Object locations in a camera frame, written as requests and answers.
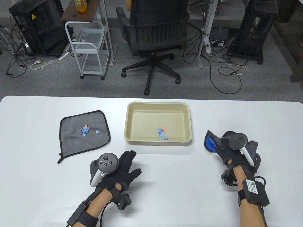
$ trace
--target white cable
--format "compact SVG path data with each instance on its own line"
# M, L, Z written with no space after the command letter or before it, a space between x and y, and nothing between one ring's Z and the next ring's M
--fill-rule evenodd
M31 64L30 70L27 70L27 72L28 72L28 71L32 71L32 70L39 70L39 69L42 69L42 68L44 68L45 66L47 66L47 65L49 65L49 64L51 64L51 63L53 63L53 62L55 62L55 61L62 60L62 59L63 59L63 58L62 58L63 56L65 57L65 56L67 56L67 55L72 54L73 51L71 51L70 53L66 54L66 53L68 52L68 48L70 47L70 45L71 45L71 44L69 44L69 45L67 46L65 53L64 53L60 58L57 58L57 59L51 60L51 61L49 61L49 62L47 62L47 63L44 63L42 66L39 66L39 67L37 67L37 68L32 68L32 66L33 66L33 65L36 65L37 63Z
M240 67L245 68L245 72L244 72L244 73L242 73L242 74L233 73L234 75L241 76L241 75L244 75L244 74L247 72L247 68L246 68L245 66L243 66L243 65L229 64L229 63L227 63L227 62L225 62L225 61L222 61L222 62L225 63L225 64L227 64L227 65L240 66Z

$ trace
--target black computer case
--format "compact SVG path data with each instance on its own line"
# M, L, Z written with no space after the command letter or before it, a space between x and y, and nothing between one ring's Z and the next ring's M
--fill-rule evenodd
M278 15L277 1L250 0L240 29L229 29L228 37L236 37L227 55L263 63L263 43Z
M22 0L9 11L33 55L61 56L68 38L60 0Z

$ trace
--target bottle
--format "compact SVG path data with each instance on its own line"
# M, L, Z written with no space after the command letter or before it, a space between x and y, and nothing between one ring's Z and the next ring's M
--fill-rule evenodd
M85 13L87 10L87 2L86 0L75 0L76 8L78 12Z

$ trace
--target white table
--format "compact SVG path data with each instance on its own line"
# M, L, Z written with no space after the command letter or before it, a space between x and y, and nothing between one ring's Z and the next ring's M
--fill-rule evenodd
M193 139L189 146L133 146L123 137L132 101L189 105ZM66 116L102 110L111 142L99 150L59 160L59 123ZM89 167L104 152L135 150L142 175L130 187L133 203L108 207L104 227L239 226L237 188L221 180L221 159L203 146L207 130L233 130L259 142L270 205L268 226L303 223L303 105L292 102L153 100L8 96L0 103L2 127L0 220L5 227L64 227L91 192Z

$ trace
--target office chair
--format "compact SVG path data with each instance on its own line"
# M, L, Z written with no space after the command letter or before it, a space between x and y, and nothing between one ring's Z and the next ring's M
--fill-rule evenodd
M121 76L126 77L126 70L149 66L144 95L149 95L155 66L175 77L176 84L181 83L180 75L161 63L167 58L174 59L174 54L157 56L156 53L186 47L187 4L188 0L132 0L130 20L126 18L123 8L117 7L121 33L132 55L146 58L124 67Z

